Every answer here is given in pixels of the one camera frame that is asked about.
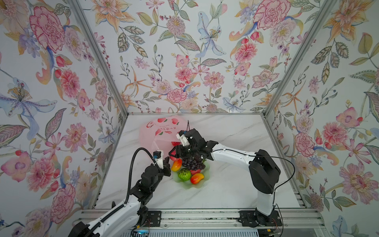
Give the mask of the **pink plastic bag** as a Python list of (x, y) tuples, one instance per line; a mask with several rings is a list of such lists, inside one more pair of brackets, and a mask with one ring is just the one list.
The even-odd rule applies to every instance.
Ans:
[(150, 153), (162, 150), (165, 156), (180, 142), (176, 135), (187, 129), (188, 122), (180, 116), (157, 118), (144, 122), (139, 129), (139, 144)]

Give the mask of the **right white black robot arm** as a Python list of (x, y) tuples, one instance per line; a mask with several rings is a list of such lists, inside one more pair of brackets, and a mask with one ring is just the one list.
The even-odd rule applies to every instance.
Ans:
[(250, 173), (252, 183), (258, 191), (254, 218), (258, 225), (268, 225), (278, 211), (275, 206), (275, 186), (281, 170), (267, 151), (260, 149), (252, 153), (229, 148), (217, 141), (206, 141), (196, 129), (180, 131), (176, 145), (169, 156), (179, 159), (202, 158), (240, 167)]

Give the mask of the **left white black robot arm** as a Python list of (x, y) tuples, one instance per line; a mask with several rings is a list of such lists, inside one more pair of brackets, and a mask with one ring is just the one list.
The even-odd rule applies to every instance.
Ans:
[(131, 188), (127, 198), (112, 207), (101, 217), (89, 222), (76, 224), (70, 237), (115, 237), (124, 230), (138, 228), (148, 219), (147, 203), (152, 199), (153, 192), (165, 176), (171, 175), (169, 157), (163, 161), (163, 168), (151, 164), (141, 179)]

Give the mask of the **small red apple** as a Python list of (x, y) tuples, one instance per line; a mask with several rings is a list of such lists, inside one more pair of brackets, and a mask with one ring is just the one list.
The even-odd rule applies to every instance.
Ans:
[(172, 152), (170, 152), (169, 153), (169, 157), (170, 157), (170, 159), (172, 160), (172, 161), (177, 161), (179, 158), (177, 157), (177, 155), (176, 155), (176, 151), (172, 151)]

